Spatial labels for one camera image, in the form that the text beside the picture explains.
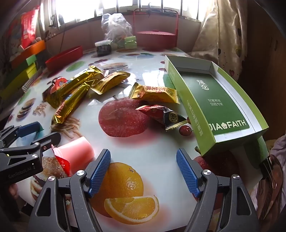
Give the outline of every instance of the pink jelly cup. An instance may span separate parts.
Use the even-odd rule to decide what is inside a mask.
[[[94,158],[94,151],[85,137],[80,137],[52,150],[68,176],[72,176],[78,170],[84,170]]]

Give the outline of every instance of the plastic jar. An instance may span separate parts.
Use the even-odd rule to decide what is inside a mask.
[[[111,53],[111,40],[103,40],[95,43],[97,56],[106,56]]]

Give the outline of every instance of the yellow box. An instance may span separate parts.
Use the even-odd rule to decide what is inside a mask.
[[[0,92],[2,100],[7,99],[14,93],[16,93],[35,73],[37,72],[35,63],[32,63],[18,76],[15,77],[11,83]]]

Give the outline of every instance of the silver bolt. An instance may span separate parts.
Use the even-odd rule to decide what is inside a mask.
[[[48,178],[48,181],[54,181],[55,180],[55,176],[50,176],[49,178]]]
[[[76,174],[78,176],[82,176],[84,174],[84,170],[79,170],[79,171],[76,172]]]
[[[208,176],[208,175],[210,175],[212,172],[211,172],[210,170],[208,170],[208,169],[205,169],[205,170],[203,170],[203,173]]]
[[[235,180],[239,180],[239,179],[240,179],[239,175],[237,175],[237,174],[233,174],[233,178],[234,178]]]

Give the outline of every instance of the beige curtain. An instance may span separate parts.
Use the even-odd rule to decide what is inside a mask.
[[[247,0],[205,1],[205,18],[189,55],[215,62],[237,81],[247,55]]]

